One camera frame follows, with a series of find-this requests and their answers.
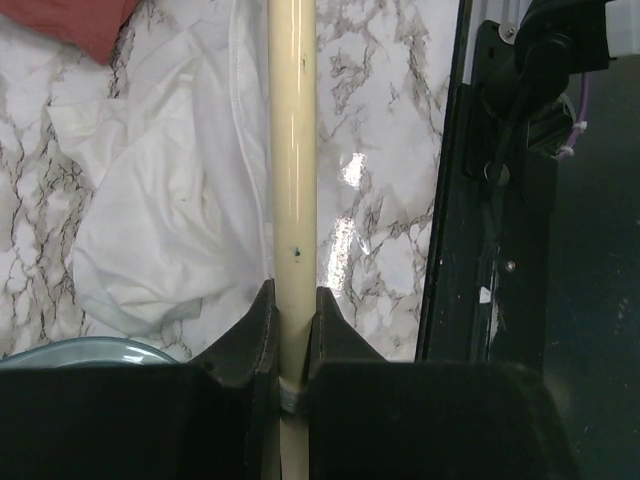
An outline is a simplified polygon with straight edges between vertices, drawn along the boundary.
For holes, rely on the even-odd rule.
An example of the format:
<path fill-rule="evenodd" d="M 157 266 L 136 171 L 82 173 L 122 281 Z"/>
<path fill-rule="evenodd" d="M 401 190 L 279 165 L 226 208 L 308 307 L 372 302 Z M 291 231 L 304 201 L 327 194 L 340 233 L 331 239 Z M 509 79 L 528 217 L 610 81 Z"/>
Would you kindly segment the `clear blue plastic bin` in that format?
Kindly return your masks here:
<path fill-rule="evenodd" d="M 177 361 L 149 345 L 115 337 L 63 340 L 1 360 L 2 369 L 156 364 L 177 364 Z"/>

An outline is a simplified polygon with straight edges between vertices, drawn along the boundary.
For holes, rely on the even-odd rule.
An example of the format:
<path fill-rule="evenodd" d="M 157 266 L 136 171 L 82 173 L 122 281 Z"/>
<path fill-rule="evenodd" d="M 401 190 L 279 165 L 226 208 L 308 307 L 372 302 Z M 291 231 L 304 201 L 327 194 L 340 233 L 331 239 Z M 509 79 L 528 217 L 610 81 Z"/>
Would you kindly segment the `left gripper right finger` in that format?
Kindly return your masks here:
<path fill-rule="evenodd" d="M 576 479 L 559 412 L 519 365 L 383 359 L 316 293 L 309 384 L 313 479 Z"/>

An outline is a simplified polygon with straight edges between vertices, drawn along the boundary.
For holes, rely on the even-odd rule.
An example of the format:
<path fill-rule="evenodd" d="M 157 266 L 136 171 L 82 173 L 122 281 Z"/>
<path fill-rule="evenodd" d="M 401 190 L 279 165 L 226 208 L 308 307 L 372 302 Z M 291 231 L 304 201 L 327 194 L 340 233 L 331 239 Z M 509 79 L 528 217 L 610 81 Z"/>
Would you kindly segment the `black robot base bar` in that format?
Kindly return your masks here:
<path fill-rule="evenodd" d="M 486 107 L 512 64 L 525 1 L 464 1 L 458 13 L 416 347 L 426 361 L 544 363 L 556 163 L 525 123 Z"/>

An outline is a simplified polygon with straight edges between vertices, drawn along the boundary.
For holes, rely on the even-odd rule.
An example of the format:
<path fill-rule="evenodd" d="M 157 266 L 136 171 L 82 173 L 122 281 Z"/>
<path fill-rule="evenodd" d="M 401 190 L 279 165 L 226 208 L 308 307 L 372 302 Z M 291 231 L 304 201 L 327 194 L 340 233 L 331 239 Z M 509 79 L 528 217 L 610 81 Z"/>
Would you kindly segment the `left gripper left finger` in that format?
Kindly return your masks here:
<path fill-rule="evenodd" d="M 177 364 L 1 368 L 5 479 L 276 479 L 279 314 L 247 313 Z"/>

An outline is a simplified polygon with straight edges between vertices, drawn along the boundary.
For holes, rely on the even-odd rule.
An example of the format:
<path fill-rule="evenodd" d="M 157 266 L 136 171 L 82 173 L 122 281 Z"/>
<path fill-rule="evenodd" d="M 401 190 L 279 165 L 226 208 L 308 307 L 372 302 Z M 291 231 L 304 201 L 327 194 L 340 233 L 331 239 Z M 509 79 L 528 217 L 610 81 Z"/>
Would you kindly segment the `red graphic tank top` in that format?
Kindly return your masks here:
<path fill-rule="evenodd" d="M 41 34 L 71 43 L 105 65 L 137 0 L 1 0 L 1 14 Z"/>

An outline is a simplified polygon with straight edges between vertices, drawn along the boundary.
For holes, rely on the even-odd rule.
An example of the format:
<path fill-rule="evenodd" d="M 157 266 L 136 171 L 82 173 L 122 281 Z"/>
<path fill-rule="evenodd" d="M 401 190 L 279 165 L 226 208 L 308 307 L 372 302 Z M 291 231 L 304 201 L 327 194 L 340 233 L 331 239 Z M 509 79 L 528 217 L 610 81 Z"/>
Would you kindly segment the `cream wooden hanger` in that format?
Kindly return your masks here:
<path fill-rule="evenodd" d="M 316 312 L 316 5 L 268 4 L 270 147 L 282 476 L 309 476 L 303 417 L 311 321 Z"/>

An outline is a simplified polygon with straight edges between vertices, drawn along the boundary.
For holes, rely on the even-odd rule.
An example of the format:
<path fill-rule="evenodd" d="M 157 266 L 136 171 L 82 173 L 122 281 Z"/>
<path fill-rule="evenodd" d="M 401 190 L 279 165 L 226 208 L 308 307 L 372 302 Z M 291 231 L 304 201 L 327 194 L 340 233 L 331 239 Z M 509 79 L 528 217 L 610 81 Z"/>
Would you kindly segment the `white tank top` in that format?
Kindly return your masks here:
<path fill-rule="evenodd" d="M 266 5 L 235 1 L 150 52 L 123 99 L 49 108 L 94 195 L 81 308 L 126 335 L 235 319 L 269 275 Z"/>

